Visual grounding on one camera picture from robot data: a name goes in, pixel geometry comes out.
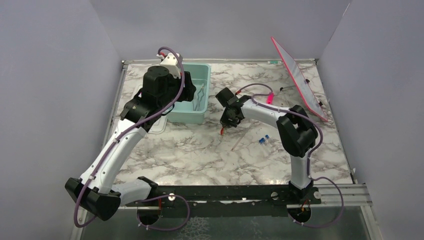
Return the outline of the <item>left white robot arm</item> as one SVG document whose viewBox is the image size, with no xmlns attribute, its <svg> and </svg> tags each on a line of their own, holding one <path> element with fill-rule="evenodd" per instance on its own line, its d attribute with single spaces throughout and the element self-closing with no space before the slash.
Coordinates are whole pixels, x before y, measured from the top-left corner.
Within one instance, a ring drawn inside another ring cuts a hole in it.
<svg viewBox="0 0 424 240">
<path fill-rule="evenodd" d="M 143 76 L 142 87 L 123 107 L 110 139 L 92 165 L 79 177 L 69 178 L 65 189 L 75 201 L 95 217 L 107 221 L 126 204 L 157 200 L 157 184 L 145 177 L 115 184 L 115 178 L 137 143 L 149 132 L 162 113 L 175 102 L 191 102 L 196 87 L 189 71 L 182 81 L 164 66 L 154 65 Z"/>
</svg>

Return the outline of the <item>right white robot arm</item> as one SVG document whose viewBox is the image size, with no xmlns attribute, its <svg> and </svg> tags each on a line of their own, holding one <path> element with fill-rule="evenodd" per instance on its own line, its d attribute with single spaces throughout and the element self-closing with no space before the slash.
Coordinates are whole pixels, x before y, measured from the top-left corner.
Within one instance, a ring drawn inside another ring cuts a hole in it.
<svg viewBox="0 0 424 240">
<path fill-rule="evenodd" d="M 290 156 L 289 199 L 296 204 L 306 200 L 314 182 L 310 177 L 309 157 L 319 132 L 305 110 L 299 105 L 286 108 L 261 103 L 248 95 L 238 97 L 227 87 L 215 98 L 224 107 L 220 118 L 223 128 L 235 128 L 242 120 L 252 119 L 277 129 L 282 146 Z"/>
</svg>

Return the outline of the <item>glass stirring rod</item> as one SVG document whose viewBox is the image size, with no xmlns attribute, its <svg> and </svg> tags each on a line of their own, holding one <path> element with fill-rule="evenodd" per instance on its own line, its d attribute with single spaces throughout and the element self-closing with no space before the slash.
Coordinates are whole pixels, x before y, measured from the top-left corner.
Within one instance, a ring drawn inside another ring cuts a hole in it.
<svg viewBox="0 0 424 240">
<path fill-rule="evenodd" d="M 242 139 L 245 137 L 245 135 L 247 134 L 247 132 L 249 131 L 249 128 L 247 128 L 243 134 L 238 138 L 238 140 L 235 142 L 234 146 L 231 148 L 231 151 L 234 151 L 237 146 L 239 145 L 239 143 L 242 141 Z"/>
</svg>

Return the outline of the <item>teal plastic bin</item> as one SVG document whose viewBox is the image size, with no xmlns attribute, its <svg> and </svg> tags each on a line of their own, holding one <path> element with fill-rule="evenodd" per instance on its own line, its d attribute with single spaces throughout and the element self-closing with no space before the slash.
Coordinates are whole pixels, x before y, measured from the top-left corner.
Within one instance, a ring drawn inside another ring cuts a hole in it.
<svg viewBox="0 0 424 240">
<path fill-rule="evenodd" d="M 190 72 L 196 91 L 191 101 L 176 102 L 174 109 L 167 115 L 167 121 L 180 124 L 202 124 L 209 101 L 211 67 L 205 63 L 186 62 L 184 70 Z"/>
</svg>

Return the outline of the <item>white bin lid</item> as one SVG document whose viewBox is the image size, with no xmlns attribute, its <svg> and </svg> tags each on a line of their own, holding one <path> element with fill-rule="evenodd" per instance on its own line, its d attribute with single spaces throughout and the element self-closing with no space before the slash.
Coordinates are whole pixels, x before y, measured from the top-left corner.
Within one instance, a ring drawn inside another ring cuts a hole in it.
<svg viewBox="0 0 424 240">
<path fill-rule="evenodd" d="M 137 85 L 133 91 L 132 98 L 126 102 L 123 106 L 121 113 L 119 114 L 120 120 L 129 120 L 133 124 L 138 123 L 140 120 L 153 116 L 157 112 L 161 111 L 168 102 L 161 102 L 162 100 L 153 96 L 150 93 L 145 93 L 141 84 Z M 144 122 L 139 128 L 145 129 L 147 132 L 153 129 L 153 133 L 160 133 L 164 127 L 157 125 L 164 125 L 161 123 L 163 114 L 159 114 L 156 117 Z"/>
</svg>

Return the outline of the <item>pink highlighter marker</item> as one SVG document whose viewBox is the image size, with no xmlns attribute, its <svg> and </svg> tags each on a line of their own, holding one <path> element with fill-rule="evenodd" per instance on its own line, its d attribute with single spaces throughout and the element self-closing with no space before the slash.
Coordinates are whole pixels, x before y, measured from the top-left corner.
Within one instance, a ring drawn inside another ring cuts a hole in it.
<svg viewBox="0 0 424 240">
<path fill-rule="evenodd" d="M 275 94 L 274 94 L 273 92 L 270 92 L 270 93 L 268 94 L 267 99 L 266 99 L 266 103 L 267 103 L 268 105 L 272 105 L 272 104 L 273 104 L 274 96 L 275 96 Z"/>
</svg>

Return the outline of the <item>whiteboard stand rod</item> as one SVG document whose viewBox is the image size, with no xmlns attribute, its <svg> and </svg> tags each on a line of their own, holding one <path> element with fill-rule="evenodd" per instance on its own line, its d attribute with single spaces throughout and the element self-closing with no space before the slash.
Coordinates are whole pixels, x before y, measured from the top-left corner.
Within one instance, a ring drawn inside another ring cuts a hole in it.
<svg viewBox="0 0 424 240">
<path fill-rule="evenodd" d="M 289 90 L 289 89 L 292 89 L 292 88 L 296 88 L 296 85 L 290 85 L 290 86 L 280 87 L 279 88 L 279 91 L 282 92 L 282 91 L 286 91 L 286 90 Z"/>
</svg>

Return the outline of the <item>pink framed whiteboard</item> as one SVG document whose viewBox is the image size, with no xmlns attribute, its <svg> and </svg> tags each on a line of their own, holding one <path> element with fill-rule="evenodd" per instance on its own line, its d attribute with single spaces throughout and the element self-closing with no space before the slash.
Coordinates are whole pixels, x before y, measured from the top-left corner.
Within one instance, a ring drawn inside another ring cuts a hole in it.
<svg viewBox="0 0 424 240">
<path fill-rule="evenodd" d="M 322 121 L 327 122 L 328 116 L 323 110 L 321 102 L 316 98 L 315 94 L 309 86 L 309 82 L 305 78 L 295 59 L 273 36 L 271 36 L 270 39 L 308 110 L 319 117 Z"/>
</svg>

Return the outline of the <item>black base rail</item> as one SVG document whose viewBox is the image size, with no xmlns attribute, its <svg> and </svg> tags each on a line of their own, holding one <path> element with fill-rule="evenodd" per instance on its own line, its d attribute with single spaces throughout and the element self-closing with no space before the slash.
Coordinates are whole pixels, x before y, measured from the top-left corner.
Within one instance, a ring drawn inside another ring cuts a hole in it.
<svg viewBox="0 0 424 240">
<path fill-rule="evenodd" d="M 142 215 L 162 218 L 220 217 L 286 217 L 288 209 L 321 204 L 318 188 L 306 193 L 289 185 L 183 185 L 158 186 L 149 198 L 134 200 L 127 207 L 136 207 Z"/>
</svg>

